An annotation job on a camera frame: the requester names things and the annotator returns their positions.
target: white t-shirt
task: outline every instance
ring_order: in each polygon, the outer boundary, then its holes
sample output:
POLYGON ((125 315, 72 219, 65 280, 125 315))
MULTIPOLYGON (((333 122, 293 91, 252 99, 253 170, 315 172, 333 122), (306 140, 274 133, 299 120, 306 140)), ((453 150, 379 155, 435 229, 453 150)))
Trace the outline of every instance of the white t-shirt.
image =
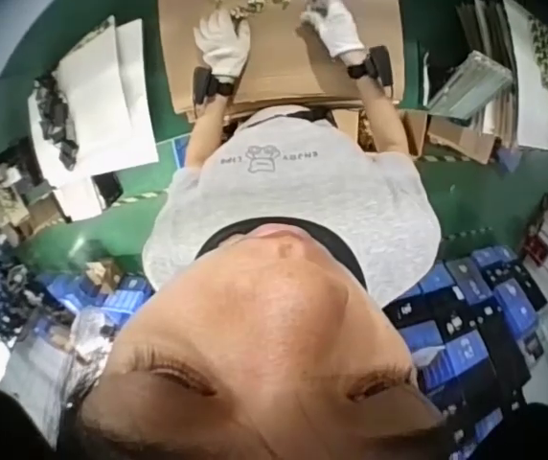
POLYGON ((237 131, 201 170, 175 173, 144 248, 148 279, 159 289, 215 232, 266 217, 332 230, 352 249, 381 308, 427 273, 441 239, 408 156, 371 158, 325 121, 280 117, 237 131))

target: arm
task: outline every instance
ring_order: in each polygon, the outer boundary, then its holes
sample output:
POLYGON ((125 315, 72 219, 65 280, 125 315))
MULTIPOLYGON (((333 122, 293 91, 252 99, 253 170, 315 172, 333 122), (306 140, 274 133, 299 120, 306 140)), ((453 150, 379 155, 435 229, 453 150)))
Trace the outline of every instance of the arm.
POLYGON ((191 131, 185 166, 201 168, 220 147, 228 101, 228 97, 217 94, 206 105, 203 115, 197 119, 191 131))
POLYGON ((382 86, 368 76, 362 77, 356 83, 377 150, 398 151, 409 155, 408 138, 400 115, 385 95, 382 86))
MULTIPOLYGON (((319 34, 332 58, 340 58, 347 67, 364 61, 366 47, 359 38, 353 16, 342 0, 313 0, 308 3, 302 20, 319 34)), ((369 77, 357 80, 356 84, 378 151, 408 153, 406 131, 382 87, 369 77)))
MULTIPOLYGON (((236 32, 229 12, 217 10, 208 20, 201 20, 194 29, 194 37, 213 76, 221 83, 234 83, 248 60, 251 46, 248 22, 240 22, 236 32)), ((186 166, 201 168, 220 147, 228 103, 229 97, 220 94, 206 102, 189 139, 186 166)))

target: black wristband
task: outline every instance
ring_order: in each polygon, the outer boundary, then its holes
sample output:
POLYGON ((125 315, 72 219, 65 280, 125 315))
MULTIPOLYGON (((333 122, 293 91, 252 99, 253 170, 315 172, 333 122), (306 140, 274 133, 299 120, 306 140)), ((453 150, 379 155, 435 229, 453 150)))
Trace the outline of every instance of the black wristband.
POLYGON ((350 65, 347 67, 347 73, 353 80, 359 80, 360 78, 368 75, 368 67, 366 67, 365 62, 358 65, 350 65))
POLYGON ((230 97, 234 94, 233 83, 221 83, 217 80, 217 94, 221 96, 230 97))

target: black collar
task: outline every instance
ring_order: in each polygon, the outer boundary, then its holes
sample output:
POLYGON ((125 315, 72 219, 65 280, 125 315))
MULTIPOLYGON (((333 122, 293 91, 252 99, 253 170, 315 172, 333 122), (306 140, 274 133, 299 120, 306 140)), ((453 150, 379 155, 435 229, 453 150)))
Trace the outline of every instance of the black collar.
POLYGON ((217 249, 223 242, 228 240, 233 235, 246 235, 262 225, 267 223, 281 223, 285 225, 293 225, 302 228, 310 233, 310 235, 323 244, 333 255, 333 257, 342 265, 348 268, 357 281, 367 289, 366 280, 363 276, 363 271, 357 258, 354 256, 351 248, 340 237, 332 232, 329 228, 319 225, 318 223, 303 220, 301 218, 250 218, 240 222, 232 223, 218 230, 210 237, 204 245, 199 249, 196 259, 199 259, 204 254, 217 249))

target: green floor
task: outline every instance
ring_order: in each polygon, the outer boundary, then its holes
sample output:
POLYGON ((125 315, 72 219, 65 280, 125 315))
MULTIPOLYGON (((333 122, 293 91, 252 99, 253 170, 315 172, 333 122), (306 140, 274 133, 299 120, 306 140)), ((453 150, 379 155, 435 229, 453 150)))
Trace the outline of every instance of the green floor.
MULTIPOLYGON (((402 106, 419 105, 420 49, 438 54, 439 61, 459 62, 467 52, 455 14, 456 0, 400 0, 406 60, 406 93, 402 106)), ((124 196, 164 190, 175 170, 167 140, 191 127, 173 113, 161 45, 156 0, 56 0, 19 43, 0 80, 0 151, 28 134, 27 95, 34 77, 57 62, 92 27, 114 14, 118 24, 141 17, 145 23, 148 102, 158 164, 119 172, 124 196)), ((443 155, 428 147, 426 154, 443 155)), ((481 239, 447 243, 447 255, 467 251, 484 242, 516 246, 529 216, 548 193, 548 154, 527 154, 519 169, 504 174, 497 165, 475 163, 419 163, 430 200, 445 236, 483 227, 492 231, 481 239)), ((87 261, 115 256, 129 271, 141 268, 140 253, 164 197, 127 204, 102 216, 58 225, 24 244, 21 254, 30 265, 46 270, 78 270, 87 261)))

